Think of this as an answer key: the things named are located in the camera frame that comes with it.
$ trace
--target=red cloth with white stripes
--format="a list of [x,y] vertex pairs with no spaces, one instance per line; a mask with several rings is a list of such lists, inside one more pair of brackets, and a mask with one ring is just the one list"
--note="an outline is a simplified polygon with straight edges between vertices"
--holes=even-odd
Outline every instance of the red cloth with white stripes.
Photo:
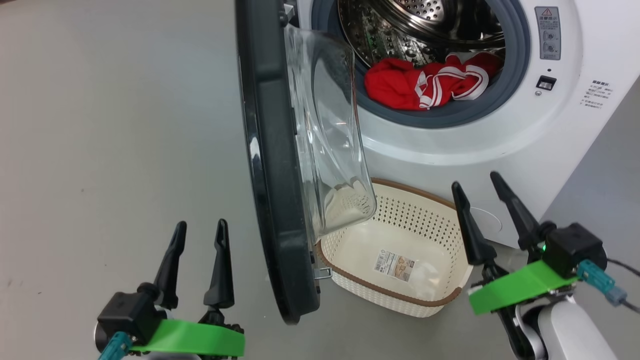
[[371,99],[399,110],[428,110],[451,99],[477,99],[503,61],[490,53],[475,53],[460,62],[465,55],[451,53],[445,63],[429,63],[421,69],[387,58],[367,71],[364,86]]

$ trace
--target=transparent door glass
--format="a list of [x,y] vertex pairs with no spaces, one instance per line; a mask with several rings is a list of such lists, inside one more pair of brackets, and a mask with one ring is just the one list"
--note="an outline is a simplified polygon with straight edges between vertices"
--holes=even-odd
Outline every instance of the transparent door glass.
[[291,104],[304,199],[318,237],[373,216],[375,194],[362,148],[350,46],[285,28]]

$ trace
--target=beige plastic basket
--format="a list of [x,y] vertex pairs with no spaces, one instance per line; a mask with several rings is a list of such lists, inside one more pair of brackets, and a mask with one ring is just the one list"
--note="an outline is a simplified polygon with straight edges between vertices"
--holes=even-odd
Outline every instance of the beige plastic basket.
[[372,180],[374,216],[323,236],[317,252],[340,287],[399,313],[431,316],[460,294],[471,274],[454,205]]

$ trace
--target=green strap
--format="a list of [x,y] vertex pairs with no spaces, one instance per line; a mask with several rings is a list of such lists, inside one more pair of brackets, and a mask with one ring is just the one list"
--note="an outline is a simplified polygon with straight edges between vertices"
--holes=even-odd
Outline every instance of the green strap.
[[476,315],[480,315],[519,304],[575,281],[578,281],[577,277],[563,279],[540,260],[484,285],[469,295],[469,301]]
[[240,357],[244,356],[244,334],[222,326],[163,320],[148,344],[131,351]]

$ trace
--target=washing machine door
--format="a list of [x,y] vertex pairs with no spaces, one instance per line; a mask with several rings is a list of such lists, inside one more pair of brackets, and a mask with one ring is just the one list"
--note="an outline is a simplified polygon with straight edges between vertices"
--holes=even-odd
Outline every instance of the washing machine door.
[[287,25],[282,0],[237,0],[246,145],[269,278],[287,323],[318,309],[318,238],[371,217],[353,52]]

